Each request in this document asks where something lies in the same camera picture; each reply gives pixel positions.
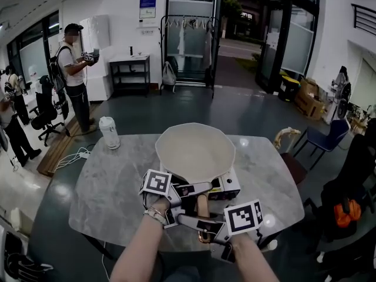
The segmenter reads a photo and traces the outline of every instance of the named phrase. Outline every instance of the wristband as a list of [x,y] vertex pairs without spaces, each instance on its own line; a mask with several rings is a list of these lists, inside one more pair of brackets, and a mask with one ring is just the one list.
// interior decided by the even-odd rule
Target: wristband
[[165,225],[167,225],[167,220],[160,214],[159,211],[157,211],[156,209],[154,209],[152,207],[149,208],[149,209],[147,209],[147,210],[145,210],[145,212],[143,214],[144,215],[149,215],[153,219],[159,221],[162,224],[163,227]]

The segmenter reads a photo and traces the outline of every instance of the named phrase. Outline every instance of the person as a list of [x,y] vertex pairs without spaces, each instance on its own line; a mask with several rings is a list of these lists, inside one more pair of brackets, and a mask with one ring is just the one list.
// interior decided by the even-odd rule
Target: person
[[16,112],[21,119],[23,125],[28,125],[30,118],[28,115],[28,110],[26,109],[26,104],[24,97],[22,96],[21,87],[19,85],[18,76],[16,75],[16,70],[13,65],[9,65],[5,68],[6,81],[9,82],[11,87],[16,90],[14,97],[14,107]]
[[[150,280],[163,234],[163,220],[161,219],[169,205],[167,199],[159,199],[149,210],[157,213],[160,218],[157,219],[148,214],[143,216],[132,241],[124,249],[113,268],[111,282],[147,282]],[[231,242],[244,282],[278,282],[278,278],[263,254],[246,233],[233,236]],[[189,274],[186,268],[182,268],[176,274],[179,275],[173,281],[192,281],[189,278],[192,278],[193,274]],[[172,281],[171,278],[172,276],[167,278],[167,281]]]
[[13,148],[21,166],[24,167],[28,159],[31,160],[39,156],[42,152],[40,149],[33,149],[25,135],[24,130],[21,128],[17,115],[14,114],[11,108],[10,100],[5,98],[3,91],[0,89],[0,124],[5,133],[9,137],[9,141]]
[[96,130],[96,126],[93,125],[94,119],[89,118],[88,92],[83,81],[83,70],[87,66],[94,65],[95,62],[87,62],[83,58],[76,57],[73,43],[77,41],[82,29],[82,26],[74,23],[64,29],[63,45],[58,52],[58,64],[66,81],[66,93],[72,101],[82,134],[87,134]]
[[328,270],[325,282],[335,282],[354,274],[376,268],[376,227],[359,240],[339,250],[321,252],[317,257],[322,268]]

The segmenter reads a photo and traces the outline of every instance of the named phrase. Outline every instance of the tree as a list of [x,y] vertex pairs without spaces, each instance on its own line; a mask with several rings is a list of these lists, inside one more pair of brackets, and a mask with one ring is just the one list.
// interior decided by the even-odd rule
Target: tree
[[227,21],[231,19],[239,19],[241,17],[243,9],[238,0],[223,0],[222,4],[222,15],[223,15],[223,25],[222,25],[222,38],[226,37],[226,27]]

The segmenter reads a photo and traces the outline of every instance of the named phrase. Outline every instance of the street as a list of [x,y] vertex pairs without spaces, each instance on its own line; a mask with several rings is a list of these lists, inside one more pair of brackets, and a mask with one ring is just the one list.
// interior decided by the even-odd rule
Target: street
[[242,42],[231,39],[221,39],[218,55],[231,58],[253,59],[252,54],[261,54],[259,44]]

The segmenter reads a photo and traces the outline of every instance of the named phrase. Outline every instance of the black pants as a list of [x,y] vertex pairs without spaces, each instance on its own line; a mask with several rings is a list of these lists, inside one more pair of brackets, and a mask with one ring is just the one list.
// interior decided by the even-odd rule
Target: black pants
[[373,271],[375,246],[376,228],[373,228],[349,246],[325,253],[323,266],[331,268],[328,274],[333,282],[361,271]]
[[66,93],[73,104],[73,110],[77,117],[78,124],[83,133],[87,132],[90,127],[89,123],[89,100],[88,93],[84,84],[75,87],[66,87]]
[[16,96],[14,99],[14,107],[16,112],[21,119],[23,125],[27,125],[30,121],[28,110],[26,109],[26,104],[24,101],[24,97],[22,95]]
[[18,161],[21,162],[25,159],[22,149],[24,149],[28,155],[34,152],[24,130],[21,128],[21,125],[19,125],[17,116],[13,116],[10,124],[4,129],[4,131],[9,137],[11,146]]

